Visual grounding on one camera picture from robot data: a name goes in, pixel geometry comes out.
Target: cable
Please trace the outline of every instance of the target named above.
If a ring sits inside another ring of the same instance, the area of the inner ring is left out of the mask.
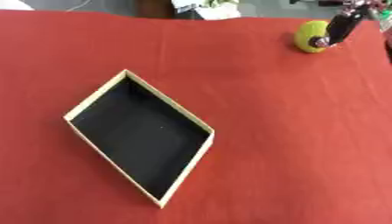
[[[84,1],[84,3],[81,3],[81,4],[79,4],[79,5],[76,5],[76,6],[70,8],[70,9],[68,9],[68,10],[66,10],[66,11],[74,11],[74,10],[77,10],[77,9],[79,9],[79,8],[81,8],[81,7],[83,7],[83,6],[85,6],[86,4],[89,4],[90,2],[91,2],[91,0],[86,0],[86,1]]]

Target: beige box edge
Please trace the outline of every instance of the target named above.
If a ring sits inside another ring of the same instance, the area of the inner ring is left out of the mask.
[[[92,143],[87,137],[85,137],[74,125],[71,124],[71,121],[79,114],[81,113],[84,109],[89,107],[93,102],[98,100],[102,95],[104,95],[106,92],[108,92],[115,84],[117,84],[119,81],[123,80],[124,78],[129,77],[133,81],[137,82],[139,85],[144,87],[145,89],[149,90],[151,93],[153,93],[156,97],[161,99],[162,101],[166,102],[167,104],[171,105],[174,109],[176,109],[179,113],[182,115],[186,116],[188,119],[193,121],[194,123],[198,124],[203,130],[207,131],[210,133],[210,136],[208,139],[201,145],[200,149],[198,152],[193,156],[191,161],[188,163],[188,165],[184,168],[184,170],[179,174],[177,179],[174,181],[174,183],[169,187],[167,192],[164,194],[162,199],[157,199],[154,196],[152,196],[149,192],[147,192],[142,186],[140,186],[130,175],[128,175],[125,171],[123,171],[118,165],[116,165],[108,156],[106,156],[94,143]],[[207,152],[208,148],[213,144],[214,141],[214,129],[211,128],[208,124],[203,122],[201,119],[199,119],[196,115],[193,113],[189,112],[187,109],[183,108],[181,105],[176,103],[174,100],[172,100],[170,97],[167,95],[161,93],[159,90],[148,84],[145,80],[141,79],[134,73],[128,71],[128,70],[123,70],[121,71],[118,75],[107,81],[105,84],[103,84],[101,87],[98,88],[95,92],[93,92],[88,98],[83,100],[80,104],[78,104],[76,107],[71,109],[68,113],[66,113],[63,117],[68,125],[73,129],[73,131],[82,139],[84,140],[87,144],[89,144],[98,154],[100,154],[104,159],[106,159],[115,169],[117,169],[127,180],[129,180],[132,184],[134,184],[143,194],[145,194],[150,200],[152,200],[155,204],[157,204],[160,208],[163,208],[169,199],[172,197],[172,195],[177,191],[181,183],[185,180],[185,178],[189,175],[189,173],[192,171],[194,166],[201,160],[203,155]]]

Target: table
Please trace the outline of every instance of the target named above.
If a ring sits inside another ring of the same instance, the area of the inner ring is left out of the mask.
[[[392,71],[365,23],[321,54],[303,19],[0,11],[2,223],[387,224]],[[124,68],[216,130],[157,209],[62,120]]]

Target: yellow ball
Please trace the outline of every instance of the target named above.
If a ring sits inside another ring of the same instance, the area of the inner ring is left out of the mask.
[[[325,50],[323,47],[312,47],[309,40],[313,37],[324,37],[326,35],[326,21],[309,21],[302,24],[294,35],[296,46],[307,53],[320,53]]]

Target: box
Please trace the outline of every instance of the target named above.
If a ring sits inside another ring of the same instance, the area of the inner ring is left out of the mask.
[[[64,119],[161,208],[214,140],[210,126],[127,70]]]

